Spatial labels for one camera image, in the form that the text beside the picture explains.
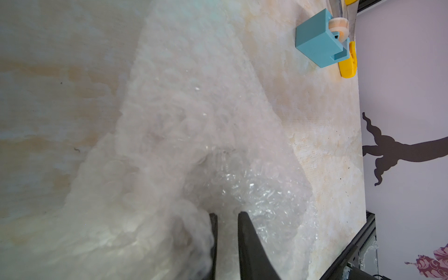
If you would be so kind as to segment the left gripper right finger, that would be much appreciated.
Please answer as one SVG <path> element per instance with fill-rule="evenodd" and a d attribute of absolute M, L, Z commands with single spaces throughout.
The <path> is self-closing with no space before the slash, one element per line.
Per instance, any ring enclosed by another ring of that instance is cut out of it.
<path fill-rule="evenodd" d="M 238 251 L 241 280 L 280 280 L 247 212 L 238 214 Z"/>

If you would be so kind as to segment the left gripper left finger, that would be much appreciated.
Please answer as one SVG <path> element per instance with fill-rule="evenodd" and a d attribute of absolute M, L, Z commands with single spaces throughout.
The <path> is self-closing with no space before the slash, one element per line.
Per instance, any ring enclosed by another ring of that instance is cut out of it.
<path fill-rule="evenodd" d="M 212 265 L 204 280 L 215 280 L 217 265 L 217 242 L 218 242 L 218 217 L 215 213 L 210 213 L 211 229 L 213 234 L 213 246 L 211 249 Z"/>

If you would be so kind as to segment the clear bubble wrap sheet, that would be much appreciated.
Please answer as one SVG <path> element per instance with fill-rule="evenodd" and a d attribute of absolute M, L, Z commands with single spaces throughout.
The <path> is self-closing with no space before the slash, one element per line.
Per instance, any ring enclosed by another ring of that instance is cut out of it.
<path fill-rule="evenodd" d="M 221 1 L 152 1 L 114 131 L 64 206 L 4 226 L 3 280 L 239 278 L 245 211 L 283 280 L 304 280 L 312 188 Z"/>

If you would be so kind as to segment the teal tape dispenser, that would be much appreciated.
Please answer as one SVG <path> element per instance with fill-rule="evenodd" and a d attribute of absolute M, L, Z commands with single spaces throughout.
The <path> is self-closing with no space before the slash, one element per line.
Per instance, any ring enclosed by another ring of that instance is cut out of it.
<path fill-rule="evenodd" d="M 330 19 L 330 12 L 323 9 L 296 27 L 295 47 L 321 68 L 348 58 L 345 45 L 329 30 Z"/>

